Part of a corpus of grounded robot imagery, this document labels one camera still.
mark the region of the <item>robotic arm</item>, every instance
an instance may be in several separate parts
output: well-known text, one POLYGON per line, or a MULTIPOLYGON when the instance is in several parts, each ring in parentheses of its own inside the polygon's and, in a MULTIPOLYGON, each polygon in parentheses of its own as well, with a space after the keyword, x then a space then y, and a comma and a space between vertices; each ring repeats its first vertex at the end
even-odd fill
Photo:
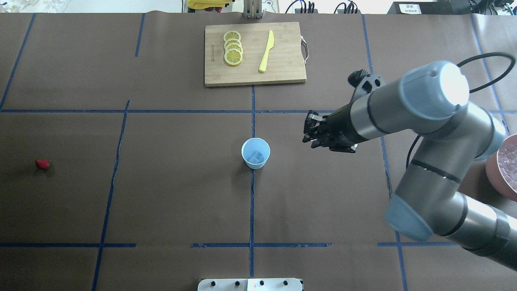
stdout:
POLYGON ((506 136, 488 111, 468 101, 467 80, 436 61, 384 84, 364 70, 348 78, 352 101, 330 115, 309 111, 303 142, 355 153, 357 144, 412 129, 424 137, 385 214, 417 241, 437 234, 517 271, 517 219, 457 192, 471 163, 488 158, 506 136))

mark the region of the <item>lemon slice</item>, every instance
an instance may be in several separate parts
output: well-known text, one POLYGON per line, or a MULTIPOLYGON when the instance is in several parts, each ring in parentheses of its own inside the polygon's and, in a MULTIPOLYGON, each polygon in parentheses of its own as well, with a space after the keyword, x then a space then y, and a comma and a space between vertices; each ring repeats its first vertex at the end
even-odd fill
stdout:
POLYGON ((237 66, 242 62, 242 52, 238 49, 229 49, 224 53, 224 61, 230 66, 237 66))
POLYGON ((238 43, 242 46, 242 44, 240 43, 240 40, 236 39, 236 38, 229 38, 227 39, 225 42, 224 42, 224 47, 226 48, 229 44, 231 43, 238 43))
POLYGON ((240 33, 237 31, 228 31, 223 36, 224 41, 227 41, 230 38, 235 38, 235 39, 240 40, 240 33))
POLYGON ((238 49, 240 52, 243 52, 242 50, 242 46, 236 42, 233 42, 229 45, 227 45, 225 48, 224 48, 224 51, 227 51, 227 50, 230 50, 230 49, 238 49))

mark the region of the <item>table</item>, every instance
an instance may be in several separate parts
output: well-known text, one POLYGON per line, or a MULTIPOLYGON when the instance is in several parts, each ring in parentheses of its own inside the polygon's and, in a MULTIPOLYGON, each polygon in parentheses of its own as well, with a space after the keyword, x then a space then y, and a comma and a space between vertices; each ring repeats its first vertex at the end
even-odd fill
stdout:
MULTIPOLYGON (((209 89, 204 26, 253 20, 0 15, 9 28, 0 31, 0 289, 195 290, 203 278, 296 277, 306 290, 513 290, 510 269, 440 237, 414 243, 384 222, 414 133, 356 154, 301 139, 307 110, 349 102, 352 71, 391 82, 434 60, 517 54, 514 19, 266 13, 256 21, 300 22, 307 83, 209 89), (271 147, 257 171, 240 157, 253 136, 271 147), (51 169, 37 170, 37 158, 51 169)), ((462 71, 474 87, 505 61, 462 71)), ((471 95, 509 133, 516 74, 471 95)), ((460 191, 517 215, 484 162, 460 191)))

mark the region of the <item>yellow cloth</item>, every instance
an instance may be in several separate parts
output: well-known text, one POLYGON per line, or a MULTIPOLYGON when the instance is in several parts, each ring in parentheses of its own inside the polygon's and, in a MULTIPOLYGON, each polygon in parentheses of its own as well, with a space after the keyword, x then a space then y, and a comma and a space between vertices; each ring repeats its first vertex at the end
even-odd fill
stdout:
POLYGON ((224 5, 231 2, 232 0, 187 0, 187 6, 200 10, 210 7, 224 7, 224 5))

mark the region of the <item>blue tape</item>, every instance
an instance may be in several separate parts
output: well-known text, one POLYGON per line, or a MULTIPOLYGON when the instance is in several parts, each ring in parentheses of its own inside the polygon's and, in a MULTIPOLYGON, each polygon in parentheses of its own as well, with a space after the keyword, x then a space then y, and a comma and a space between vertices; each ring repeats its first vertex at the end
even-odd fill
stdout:
POLYGON ((251 190, 250 190, 250 278, 255 275, 254 270, 254 247, 255 247, 255 170, 251 169, 251 190))
POLYGON ((458 246, 457 243, 452 241, 428 241, 428 242, 380 242, 377 246, 388 247, 388 246, 458 246))
MULTIPOLYGON (((330 242, 290 242, 290 243, 268 243, 268 242, 254 242, 254 248, 326 248, 331 246, 330 242)), ((207 248, 249 248, 249 243, 193 243, 193 248, 207 249, 207 248)))
POLYGON ((193 248, 249 248, 249 243, 193 243, 193 248))
POLYGON ((488 110, 492 114, 517 114, 517 110, 488 110))
POLYGON ((368 30, 366 28, 366 18, 364 14, 362 17, 362 31, 364 32, 364 43, 366 43, 366 55, 368 57, 368 66, 370 67, 370 73, 373 74, 372 55, 370 54, 370 42, 368 41, 368 30))
POLYGON ((142 13, 142 20, 140 21, 140 32, 138 33, 138 41, 136 42, 136 51, 134 53, 135 57, 138 57, 138 52, 140 51, 140 41, 142 40, 142 31, 144 30, 144 20, 145 13, 142 13))
MULTIPOLYGON (((5 109, 3 113, 124 113, 120 109, 5 109)), ((191 109, 132 109, 128 113, 253 113, 252 110, 191 110, 191 109)), ((255 110, 257 114, 308 113, 308 110, 255 110)), ((317 110, 332 113, 334 110, 317 110)), ((496 113, 516 113, 517 111, 495 111, 496 113)))
MULTIPOLYGON (((98 248, 98 243, 0 243, 0 248, 98 248)), ((105 248, 135 248, 136 243, 107 243, 105 248)))
MULTIPOLYGON (((318 113, 332 113, 334 110, 315 110, 318 113)), ((257 110, 255 113, 309 113, 308 110, 257 110)))
POLYGON ((251 110, 144 110, 144 109, 134 109, 134 110, 128 110, 129 113, 252 113, 251 110))
POLYGON ((255 137, 255 85, 251 85, 251 137, 255 137))
POLYGON ((130 101, 128 100, 128 102, 126 103, 126 108, 124 109, 124 118, 122 119, 122 127, 120 129, 120 136, 118 138, 117 155, 115 158, 115 165, 113 166, 113 175, 111 176, 110 194, 108 196, 108 203, 106 205, 106 214, 104 215, 104 224, 102 227, 102 234, 100 237, 99 253, 97 254, 97 263, 95 265, 95 273, 94 273, 94 281, 92 284, 92 291, 95 291, 95 289, 97 288, 97 279, 99 277, 100 262, 102 260, 102 249, 104 248, 104 240, 106 238, 106 230, 108 228, 108 218, 110 217, 111 200, 113 198, 113 189, 115 187, 115 176, 117 174, 118 160, 120 158, 120 146, 122 145, 122 137, 124 136, 124 129, 126 127, 126 118, 128 116, 129 102, 130 101))
POLYGON ((14 62, 14 66, 12 67, 11 76, 9 77, 9 81, 7 81, 7 86, 5 87, 4 96, 2 96, 2 101, 0 101, 0 111, 4 107, 5 99, 7 98, 7 93, 9 93, 9 88, 11 87, 12 79, 14 78, 14 73, 16 72, 16 68, 18 67, 18 63, 20 62, 20 58, 23 53, 23 49, 25 48, 25 44, 27 43, 27 39, 29 37, 29 33, 31 33, 32 24, 34 23, 34 18, 36 18, 36 14, 33 13, 31 17, 31 22, 29 23, 29 27, 27 28, 27 32, 25 33, 25 37, 23 38, 22 46, 20 47, 20 51, 18 52, 18 56, 16 57, 16 61, 14 62))
POLYGON ((389 164, 388 164, 388 153, 386 152, 386 142, 384 141, 384 137, 381 136, 381 147, 383 149, 383 160, 384 160, 384 170, 386 172, 386 178, 388 179, 388 191, 389 196, 393 194, 393 186, 391 185, 391 175, 389 173, 389 164))
POLYGON ((400 264, 400 274, 402 276, 402 286, 404 288, 404 291, 407 291, 406 269, 404 268, 404 257, 402 256, 402 246, 400 245, 400 234, 398 231, 395 231, 395 237, 397 238, 397 251, 399 253, 399 264, 400 264))
POLYGON ((326 248, 330 242, 256 243, 257 248, 326 248))
MULTIPOLYGON (((470 15, 470 23, 472 24, 472 30, 474 31, 474 39, 476 40, 476 44, 478 46, 478 51, 480 54, 483 54, 483 49, 481 48, 481 42, 479 41, 478 32, 476 30, 476 24, 474 23, 474 17, 472 16, 472 14, 469 14, 469 15, 470 15)), ((488 65, 486 64, 486 60, 482 59, 482 61, 483 61, 483 66, 485 68, 486 76, 488 77, 489 82, 492 82, 493 81, 492 75, 490 74, 490 71, 488 70, 488 65)), ((495 90, 494 85, 491 85, 490 88, 492 89, 492 93, 494 94, 494 99, 495 99, 495 103, 497 104, 497 109, 499 109, 499 111, 502 111, 503 108, 501 107, 501 102, 499 101, 499 96, 497 95, 497 91, 495 90)), ((501 115, 501 118, 504 123, 506 135, 509 136, 510 130, 508 128, 508 123, 506 122, 505 116, 501 115)))
POLYGON ((6 109, 3 113, 124 113, 123 110, 6 109))

